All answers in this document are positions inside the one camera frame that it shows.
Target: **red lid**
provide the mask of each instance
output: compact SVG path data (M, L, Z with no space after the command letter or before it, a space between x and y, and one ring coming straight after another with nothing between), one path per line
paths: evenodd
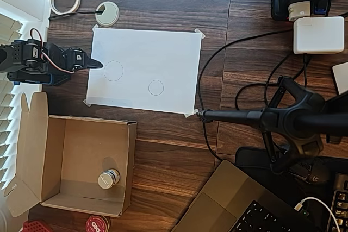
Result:
M90 216L86 222L86 232L108 232L107 224L102 217Z

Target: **wooden desk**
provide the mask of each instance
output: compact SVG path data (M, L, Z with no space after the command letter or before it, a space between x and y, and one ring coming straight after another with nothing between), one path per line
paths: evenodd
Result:
M95 10L106 0L82 0L80 11ZM210 55L245 36L267 33L291 24L270 17L270 0L109 0L120 7L115 28L177 30L199 28L207 36L202 42L201 67ZM69 7L73 0L57 0L58 7ZM333 3L332 13L348 9L347 2ZM93 15L72 16L51 22L48 40L62 47L80 47L90 53ZM207 108L232 109L234 97L243 85L263 82L275 65L291 50L291 33L239 43L214 58L202 78L202 96ZM330 75L332 65L344 62L347 51L337 55L317 55L308 68L309 87L326 98L334 96ZM276 73L294 74L302 58L294 57ZM49 113L127 119L138 121L132 204L121 218L112 219L110 231L168 231L186 211L214 170L214 158L204 142L202 124L196 117L145 110L132 110L83 104L88 71L80 71L60 87L45 86ZM250 89L240 97L244 109L262 107L263 90ZM211 146L223 158L233 160L240 146L262 147L260 134L234 124L207 125ZM347 140L339 146L326 146L328 155L348 157ZM89 215L36 206L30 219L43 219L55 232L85 231Z

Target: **red object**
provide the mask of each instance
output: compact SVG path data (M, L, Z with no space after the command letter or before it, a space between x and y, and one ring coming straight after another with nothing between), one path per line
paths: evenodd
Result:
M25 221L23 232L54 232L48 225L42 221Z
M101 216L90 216L86 222L86 232L108 232L108 224Z

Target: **white charging cable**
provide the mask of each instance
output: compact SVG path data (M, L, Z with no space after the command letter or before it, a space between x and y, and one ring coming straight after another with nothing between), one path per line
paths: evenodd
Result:
M333 221L335 222L337 231L338 231L338 232L341 232L341 230L340 230L339 227L338 227L337 220L336 220L334 214L332 213L331 209L330 209L323 201L321 201L321 200L318 199L318 198L314 198L314 197L304 198L303 200L301 200L301 201L296 205L296 207L294 207L294 209L295 209L297 212L300 211L301 208L303 207L303 203L304 203L306 200L309 200L309 199L316 200L316 201L318 201L319 203L321 203L324 207L326 207L326 209L328 210L328 212L330 212L330 215L332 216Z

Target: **white power adapter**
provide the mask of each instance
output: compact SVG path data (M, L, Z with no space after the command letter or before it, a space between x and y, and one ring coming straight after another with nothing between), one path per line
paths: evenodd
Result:
M343 17L303 17L295 21L295 54L336 54L343 50Z

